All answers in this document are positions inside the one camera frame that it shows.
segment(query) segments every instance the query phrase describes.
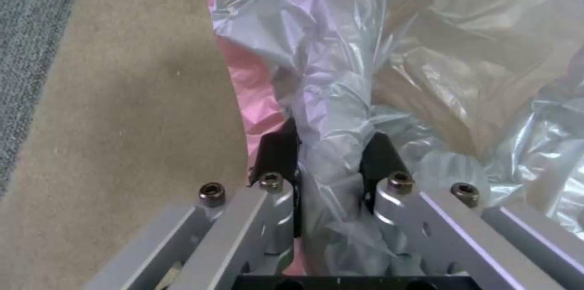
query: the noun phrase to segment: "hex socket screw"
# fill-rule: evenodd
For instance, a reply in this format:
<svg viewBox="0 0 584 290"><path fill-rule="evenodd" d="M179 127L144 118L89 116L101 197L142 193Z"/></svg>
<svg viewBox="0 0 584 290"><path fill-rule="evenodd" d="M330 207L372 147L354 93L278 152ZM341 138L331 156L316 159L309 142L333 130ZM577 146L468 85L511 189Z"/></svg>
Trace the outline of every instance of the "hex socket screw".
<svg viewBox="0 0 584 290"><path fill-rule="evenodd" d="M282 190L284 178L279 172L266 172L259 177L259 187L269 193L277 193Z"/></svg>
<svg viewBox="0 0 584 290"><path fill-rule="evenodd" d="M409 194L415 181L405 171L394 171L387 178L387 186L396 194Z"/></svg>
<svg viewBox="0 0 584 290"><path fill-rule="evenodd" d="M474 185L465 182L458 182L452 185L450 192L467 207L473 208L478 206L480 193L478 188Z"/></svg>
<svg viewBox="0 0 584 290"><path fill-rule="evenodd" d="M225 188L217 182L204 184L198 191L198 198L205 207L219 207L225 203Z"/></svg>

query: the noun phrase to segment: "crumpled plastic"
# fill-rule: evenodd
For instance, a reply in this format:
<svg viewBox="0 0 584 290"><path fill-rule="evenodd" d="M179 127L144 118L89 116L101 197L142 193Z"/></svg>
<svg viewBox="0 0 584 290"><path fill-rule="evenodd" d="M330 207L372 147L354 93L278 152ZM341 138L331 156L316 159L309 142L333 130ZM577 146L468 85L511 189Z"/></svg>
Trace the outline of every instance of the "crumpled plastic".
<svg viewBox="0 0 584 290"><path fill-rule="evenodd" d="M209 0L250 161L296 120L307 271L388 270L359 205L376 130L422 190L471 182L584 238L583 1Z"/></svg>

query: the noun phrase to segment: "plastic bag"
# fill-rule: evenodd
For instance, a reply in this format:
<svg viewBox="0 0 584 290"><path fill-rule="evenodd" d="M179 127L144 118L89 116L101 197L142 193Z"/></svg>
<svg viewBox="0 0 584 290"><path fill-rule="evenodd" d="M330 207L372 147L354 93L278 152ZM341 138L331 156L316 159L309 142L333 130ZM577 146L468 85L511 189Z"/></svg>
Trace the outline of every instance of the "plastic bag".
<svg viewBox="0 0 584 290"><path fill-rule="evenodd" d="M308 272L388 269L359 208L376 129L422 188L472 182L486 204L526 199L582 236L582 2L209 0L250 161L261 134L296 120Z"/></svg>

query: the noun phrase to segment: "silver metal arm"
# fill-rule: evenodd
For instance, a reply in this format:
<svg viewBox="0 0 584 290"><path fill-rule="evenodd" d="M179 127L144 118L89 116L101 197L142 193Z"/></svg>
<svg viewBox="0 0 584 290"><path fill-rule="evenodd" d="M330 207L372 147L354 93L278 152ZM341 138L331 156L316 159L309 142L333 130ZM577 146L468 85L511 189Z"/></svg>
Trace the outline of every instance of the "silver metal arm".
<svg viewBox="0 0 584 290"><path fill-rule="evenodd" d="M293 188L276 173L240 189L208 183L204 207L173 205L85 285L86 290L154 290L175 263L170 290L227 290L240 274L274 275L294 259Z"/></svg>
<svg viewBox="0 0 584 290"><path fill-rule="evenodd" d="M491 207L484 219L567 289L584 288L584 243L526 203Z"/></svg>
<svg viewBox="0 0 584 290"><path fill-rule="evenodd" d="M123 247L85 289L154 289L173 263L188 259L210 227L204 209L170 205Z"/></svg>
<svg viewBox="0 0 584 290"><path fill-rule="evenodd" d="M386 237L390 248L413 249L432 271L441 274L464 269L484 289L562 288L482 221L454 192L447 188L416 192L413 186L409 187L410 192L397 191L401 186L396 183L399 179L379 182L375 200L378 225L383 234L393 234ZM474 195L475 189L468 190ZM467 201L476 206L476 200Z"/></svg>

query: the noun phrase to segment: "floor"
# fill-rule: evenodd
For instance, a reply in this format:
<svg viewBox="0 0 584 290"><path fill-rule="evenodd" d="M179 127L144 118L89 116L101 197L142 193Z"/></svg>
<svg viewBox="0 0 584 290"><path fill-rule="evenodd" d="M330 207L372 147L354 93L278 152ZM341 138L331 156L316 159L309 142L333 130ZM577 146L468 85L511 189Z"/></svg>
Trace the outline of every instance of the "floor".
<svg viewBox="0 0 584 290"><path fill-rule="evenodd" d="M0 200L73 0L0 0Z"/></svg>
<svg viewBox="0 0 584 290"><path fill-rule="evenodd" d="M171 201L244 184L206 0L75 0L0 201L3 290L79 289Z"/></svg>

